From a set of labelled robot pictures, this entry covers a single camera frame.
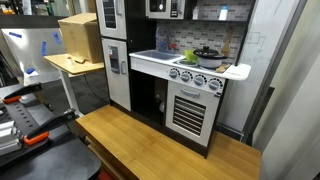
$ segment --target tile backsplash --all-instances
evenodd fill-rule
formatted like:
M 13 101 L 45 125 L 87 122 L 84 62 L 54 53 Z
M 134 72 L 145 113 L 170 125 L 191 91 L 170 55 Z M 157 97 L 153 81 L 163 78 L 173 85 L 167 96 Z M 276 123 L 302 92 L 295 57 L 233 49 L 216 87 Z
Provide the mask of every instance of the tile backsplash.
M 228 6 L 228 21 L 246 21 L 252 0 L 198 0 L 198 19 L 218 20 L 222 6 Z
M 226 60 L 231 63 L 235 63 L 245 30 L 244 24 L 200 21 L 158 20 L 157 26 L 165 26 L 169 29 L 170 43 L 177 44 L 176 52 L 179 54 L 184 54 L 184 50 L 187 49 L 202 49 L 203 46 L 209 46 L 210 49 L 220 52 L 224 46 L 227 31 L 230 26 L 233 26 L 230 55 Z M 157 47 L 160 41 L 165 42 L 163 32 L 157 38 Z

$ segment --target gray floor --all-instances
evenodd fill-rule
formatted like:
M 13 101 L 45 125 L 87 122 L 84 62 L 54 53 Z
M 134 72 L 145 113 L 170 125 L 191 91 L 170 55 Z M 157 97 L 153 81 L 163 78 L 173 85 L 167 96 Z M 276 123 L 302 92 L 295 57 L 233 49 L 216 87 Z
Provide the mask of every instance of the gray floor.
M 88 114 L 109 103 L 106 75 L 104 71 L 86 74 L 88 84 L 93 92 L 99 96 L 98 98 L 87 85 L 84 75 L 71 78 L 72 88 L 74 90 L 78 106 L 83 114 Z M 52 112 L 55 115 L 61 115 L 70 108 L 66 93 L 60 80 L 44 83 L 43 96 L 46 104 L 51 105 Z

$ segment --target pot lid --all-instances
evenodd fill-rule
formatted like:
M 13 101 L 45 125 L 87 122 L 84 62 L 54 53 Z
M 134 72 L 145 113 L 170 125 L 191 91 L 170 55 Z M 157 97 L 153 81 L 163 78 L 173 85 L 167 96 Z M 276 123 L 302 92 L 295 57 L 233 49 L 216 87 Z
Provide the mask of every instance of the pot lid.
M 203 46 L 203 49 L 196 49 L 193 54 L 206 59 L 215 59 L 216 56 L 220 55 L 217 50 L 209 49 L 209 46 Z

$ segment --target stove knob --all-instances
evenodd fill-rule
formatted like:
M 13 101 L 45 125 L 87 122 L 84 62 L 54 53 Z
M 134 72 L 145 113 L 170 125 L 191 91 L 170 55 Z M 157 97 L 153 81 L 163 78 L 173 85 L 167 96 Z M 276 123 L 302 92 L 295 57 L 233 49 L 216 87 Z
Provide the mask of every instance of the stove knob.
M 189 79 L 190 79 L 190 75 L 188 73 L 181 74 L 182 81 L 187 82 L 187 81 L 189 81 Z
M 218 81 L 210 81 L 209 82 L 209 87 L 212 90 L 217 90 L 220 87 L 220 85 L 219 85 Z
M 198 76 L 198 77 L 196 77 L 196 78 L 194 79 L 194 83 L 195 83 L 196 85 L 198 85 L 198 86 L 201 86 L 201 85 L 203 84 L 203 82 L 204 82 L 203 77 Z
M 177 70 L 172 69 L 169 73 L 169 76 L 173 79 L 175 79 L 178 76 Z

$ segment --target cable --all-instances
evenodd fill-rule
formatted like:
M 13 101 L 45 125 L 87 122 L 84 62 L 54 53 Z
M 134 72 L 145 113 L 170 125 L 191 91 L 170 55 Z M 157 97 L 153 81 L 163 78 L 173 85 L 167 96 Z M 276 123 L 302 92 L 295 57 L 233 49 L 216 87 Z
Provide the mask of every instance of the cable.
M 100 96 L 98 96 L 98 95 L 93 91 L 93 89 L 90 87 L 90 85 L 89 85 L 89 83 L 88 83 L 86 74 L 83 74 L 83 76 L 84 76 L 84 79 L 86 80 L 86 83 L 87 83 L 89 89 L 91 90 L 92 94 L 94 94 L 94 95 L 95 95 L 97 98 L 99 98 L 101 101 L 109 104 L 109 102 L 107 102 L 106 100 L 102 99 Z

